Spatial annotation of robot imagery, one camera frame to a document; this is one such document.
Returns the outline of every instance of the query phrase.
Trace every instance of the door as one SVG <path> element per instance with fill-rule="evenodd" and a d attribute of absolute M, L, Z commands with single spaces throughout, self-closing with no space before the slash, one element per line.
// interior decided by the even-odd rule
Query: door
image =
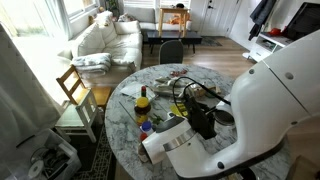
<path fill-rule="evenodd" d="M 226 36 L 236 18 L 241 0 L 208 0 L 200 34 Z"/>

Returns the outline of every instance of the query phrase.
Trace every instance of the lid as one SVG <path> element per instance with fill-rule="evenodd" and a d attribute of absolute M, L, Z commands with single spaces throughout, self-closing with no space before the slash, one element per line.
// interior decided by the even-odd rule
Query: lid
<path fill-rule="evenodd" d="M 147 133 L 141 133 L 140 134 L 140 141 L 145 140 L 148 137 Z"/>
<path fill-rule="evenodd" d="M 151 124 L 150 121 L 145 121 L 145 122 L 143 122 L 142 125 L 141 125 L 141 129 L 142 129 L 143 131 L 149 131 L 151 128 L 152 128 L 152 124 Z"/>
<path fill-rule="evenodd" d="M 139 97 L 136 102 L 137 106 L 140 108 L 147 107 L 149 104 L 149 100 L 146 97 Z"/>

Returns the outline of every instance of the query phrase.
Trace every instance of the bottle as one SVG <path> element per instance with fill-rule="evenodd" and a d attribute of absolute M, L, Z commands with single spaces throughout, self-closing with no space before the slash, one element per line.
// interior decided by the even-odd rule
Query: bottle
<path fill-rule="evenodd" d="M 142 141 L 145 140 L 147 137 L 148 135 L 144 132 L 140 134 L 140 143 L 138 145 L 138 157 L 142 162 L 147 162 L 149 160 L 147 151 L 142 144 Z"/>
<path fill-rule="evenodd" d="M 150 121 L 143 122 L 140 126 L 140 129 L 142 132 L 147 133 L 148 136 L 150 136 L 154 132 Z"/>
<path fill-rule="evenodd" d="M 136 114 L 136 122 L 138 126 L 144 121 L 148 120 L 148 113 L 151 110 L 151 105 L 149 104 L 149 99 L 145 97 L 146 88 L 145 86 L 141 87 L 141 97 L 136 100 L 136 104 L 134 106 L 134 111 Z"/>
<path fill-rule="evenodd" d="M 147 97 L 147 88 L 146 88 L 146 86 L 141 86 L 141 97 Z"/>

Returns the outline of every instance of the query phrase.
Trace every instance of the television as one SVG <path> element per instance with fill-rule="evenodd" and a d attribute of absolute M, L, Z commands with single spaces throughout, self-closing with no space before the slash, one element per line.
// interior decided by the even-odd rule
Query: television
<path fill-rule="evenodd" d="M 304 2 L 282 35 L 293 41 L 320 29 L 320 4 Z"/>

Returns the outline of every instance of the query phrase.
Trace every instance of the patterned rug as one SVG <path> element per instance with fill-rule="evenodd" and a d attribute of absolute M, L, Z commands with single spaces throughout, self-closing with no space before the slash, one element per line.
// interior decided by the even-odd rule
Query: patterned rug
<path fill-rule="evenodd" d="M 202 46 L 222 46 L 214 36 L 202 36 Z"/>
<path fill-rule="evenodd" d="M 77 149 L 82 164 L 72 180 L 114 179 L 116 158 L 109 146 L 106 128 L 104 125 L 93 124 L 92 129 L 96 143 L 92 143 L 86 135 L 70 136 L 70 144 Z"/>

